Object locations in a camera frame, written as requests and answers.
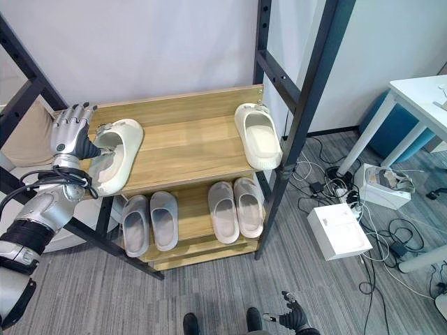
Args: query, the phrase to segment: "white cardboard box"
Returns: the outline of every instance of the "white cardboard box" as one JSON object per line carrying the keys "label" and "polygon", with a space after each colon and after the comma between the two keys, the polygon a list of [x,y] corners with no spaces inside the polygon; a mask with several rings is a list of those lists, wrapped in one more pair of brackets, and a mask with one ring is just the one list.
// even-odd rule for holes
{"label": "white cardboard box", "polygon": [[360,255],[372,249],[347,204],[315,207],[307,220],[325,260]]}
{"label": "white cardboard box", "polygon": [[411,194],[408,192],[394,191],[391,189],[384,190],[382,188],[374,187],[374,185],[366,182],[366,169],[372,167],[370,164],[362,164],[360,169],[354,175],[354,184],[360,191],[360,199],[373,204],[399,209],[408,201],[411,200]]}

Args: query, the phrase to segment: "white table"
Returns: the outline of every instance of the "white table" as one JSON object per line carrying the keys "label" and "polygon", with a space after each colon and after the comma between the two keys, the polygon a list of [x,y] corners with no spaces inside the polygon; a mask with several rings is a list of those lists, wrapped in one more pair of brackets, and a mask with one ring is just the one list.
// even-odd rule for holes
{"label": "white table", "polygon": [[439,85],[445,85],[447,91],[447,75],[434,77],[422,77],[390,82],[390,92],[385,97],[380,108],[371,119],[368,127],[358,139],[354,148],[345,158],[338,169],[341,175],[346,174],[349,168],[362,153],[368,142],[390,114],[396,103],[408,110],[419,120],[410,133],[398,144],[398,146],[381,163],[382,166],[390,166],[408,147],[429,128],[443,141],[447,142],[447,111],[436,106],[433,102],[443,104],[447,98]]}

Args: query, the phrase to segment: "power strip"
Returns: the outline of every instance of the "power strip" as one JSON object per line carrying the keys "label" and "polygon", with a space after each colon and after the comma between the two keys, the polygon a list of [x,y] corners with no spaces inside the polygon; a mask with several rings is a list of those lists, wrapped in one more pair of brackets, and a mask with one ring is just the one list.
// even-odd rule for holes
{"label": "power strip", "polygon": [[[351,207],[350,204],[348,204],[346,202],[346,200],[348,198],[348,195],[347,195],[348,190],[346,190],[345,188],[340,187],[340,188],[337,188],[335,190],[335,192],[337,194],[337,197],[339,197],[338,200],[340,201],[340,204],[347,204],[349,207]],[[354,214],[354,216],[356,218],[360,218],[360,215],[361,215],[362,212],[358,210],[357,206],[352,207],[351,211],[352,211],[352,214]]]}

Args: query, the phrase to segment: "slide sandal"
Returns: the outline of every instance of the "slide sandal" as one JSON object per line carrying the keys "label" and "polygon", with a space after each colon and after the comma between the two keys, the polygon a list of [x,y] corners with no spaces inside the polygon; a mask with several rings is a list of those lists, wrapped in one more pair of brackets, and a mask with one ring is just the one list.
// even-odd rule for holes
{"label": "slide sandal", "polygon": [[169,192],[155,192],[151,198],[151,220],[156,248],[168,251],[179,241],[177,199]]}
{"label": "slide sandal", "polygon": [[282,151],[266,106],[255,103],[240,105],[236,109],[235,123],[249,164],[257,170],[277,168]]}
{"label": "slide sandal", "polygon": [[140,124],[132,119],[118,120],[98,128],[94,144],[98,148],[113,149],[112,154],[91,160],[89,175],[100,197],[112,195],[126,184],[142,137]]}
{"label": "slide sandal", "polygon": [[124,249],[129,257],[138,257],[149,248],[149,200],[132,197],[123,207]]}
{"label": "slide sandal", "polygon": [[217,239],[225,244],[233,243],[239,237],[239,224],[233,198],[231,184],[226,181],[215,183],[208,191],[208,206],[214,233]]}
{"label": "slide sandal", "polygon": [[250,178],[239,178],[234,183],[237,219],[242,235],[254,239],[263,231],[261,194]]}

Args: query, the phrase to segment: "black shoe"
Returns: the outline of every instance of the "black shoe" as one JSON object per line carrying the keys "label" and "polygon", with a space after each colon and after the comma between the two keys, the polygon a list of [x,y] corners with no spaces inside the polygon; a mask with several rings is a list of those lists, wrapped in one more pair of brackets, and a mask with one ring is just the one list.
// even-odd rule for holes
{"label": "black shoe", "polygon": [[193,313],[188,313],[183,317],[184,335],[198,335],[198,322]]}
{"label": "black shoe", "polygon": [[263,330],[263,321],[261,319],[261,314],[256,307],[250,307],[247,309],[247,327],[249,332],[254,332],[255,330]]}

